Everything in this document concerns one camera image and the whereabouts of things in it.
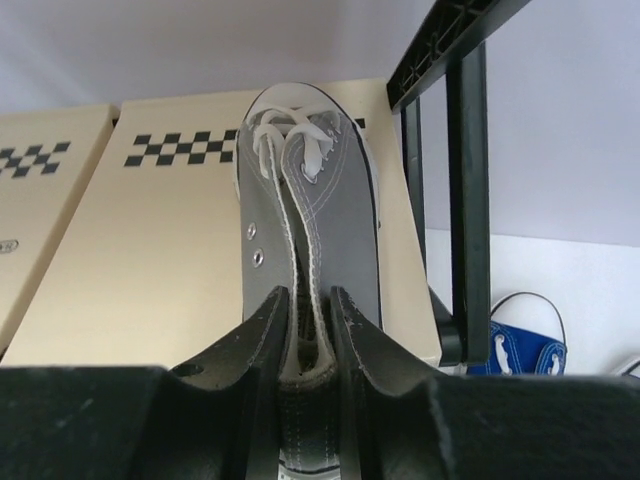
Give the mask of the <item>grey sneaker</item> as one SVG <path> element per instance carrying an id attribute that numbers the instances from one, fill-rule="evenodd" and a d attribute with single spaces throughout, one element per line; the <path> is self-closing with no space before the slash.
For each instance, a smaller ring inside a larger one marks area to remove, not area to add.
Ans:
<path id="1" fill-rule="evenodd" d="M 295 479 L 339 473 L 338 366 L 330 293 L 346 290 L 382 322 L 376 165 L 357 122 L 323 90 L 263 90 L 236 136 L 243 313 L 276 287 L 289 293 L 276 400 L 280 458 Z"/>

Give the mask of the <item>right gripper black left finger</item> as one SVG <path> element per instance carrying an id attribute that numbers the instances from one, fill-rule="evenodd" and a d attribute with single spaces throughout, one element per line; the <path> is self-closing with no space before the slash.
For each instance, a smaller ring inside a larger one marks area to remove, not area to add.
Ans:
<path id="1" fill-rule="evenodd" d="M 187 362 L 1 372 L 5 479 L 273 479 L 289 294 Z"/>

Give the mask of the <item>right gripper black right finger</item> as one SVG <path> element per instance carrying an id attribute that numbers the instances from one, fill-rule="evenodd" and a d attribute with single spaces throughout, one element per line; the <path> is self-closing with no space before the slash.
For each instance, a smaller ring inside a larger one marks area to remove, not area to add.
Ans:
<path id="1" fill-rule="evenodd" d="M 330 296 L 345 479 L 635 479 L 629 377 L 451 376 Z"/>

